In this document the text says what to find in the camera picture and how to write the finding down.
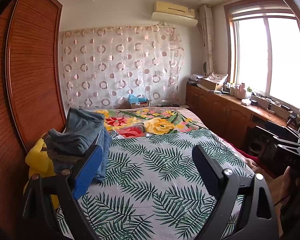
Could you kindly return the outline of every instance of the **air conditioner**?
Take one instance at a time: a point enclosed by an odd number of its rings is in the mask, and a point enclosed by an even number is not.
[[[194,27],[198,23],[194,18],[194,9],[160,1],[154,4],[151,20],[189,27]]]

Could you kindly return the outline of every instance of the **white wall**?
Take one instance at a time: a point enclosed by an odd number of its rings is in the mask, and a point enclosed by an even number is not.
[[[211,8],[215,38],[213,59],[215,70],[219,74],[226,74],[228,71],[228,34],[223,6],[222,4]]]
[[[116,25],[151,25],[155,0],[95,0],[94,2],[63,5],[60,31]],[[203,38],[198,27],[176,26],[185,55],[179,74],[179,104],[185,102],[186,82],[191,73],[202,74],[205,58]]]

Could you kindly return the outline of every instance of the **blue pad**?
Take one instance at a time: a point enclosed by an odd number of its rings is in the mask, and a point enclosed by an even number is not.
[[[76,200],[87,192],[93,177],[101,165],[102,154],[103,149],[97,146],[76,176],[73,190],[73,196]]]

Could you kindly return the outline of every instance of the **metal bolt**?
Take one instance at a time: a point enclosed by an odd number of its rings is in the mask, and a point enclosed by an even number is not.
[[[36,179],[38,179],[39,178],[39,174],[38,173],[35,173],[35,174],[33,174],[32,176],[31,176],[31,179],[33,179],[33,180],[36,180]]]
[[[224,172],[224,174],[226,174],[226,175],[228,175],[228,176],[232,175],[231,169],[224,169],[223,172]]]
[[[260,173],[257,173],[257,174],[256,174],[256,178],[257,178],[258,180],[263,180],[263,176],[262,176],[262,174],[260,174]]]
[[[70,170],[69,169],[64,169],[61,171],[61,174],[64,175],[64,176],[67,176],[70,174]]]

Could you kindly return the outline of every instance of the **electrical cable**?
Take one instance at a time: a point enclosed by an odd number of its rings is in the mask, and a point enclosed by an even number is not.
[[[287,197],[291,196],[292,194],[295,194],[299,189],[297,188],[296,190],[294,190],[292,193],[290,193],[289,195],[286,195],[285,197],[283,197],[282,199],[280,199],[276,204],[274,204],[274,206],[278,205],[282,200],[285,200]]]

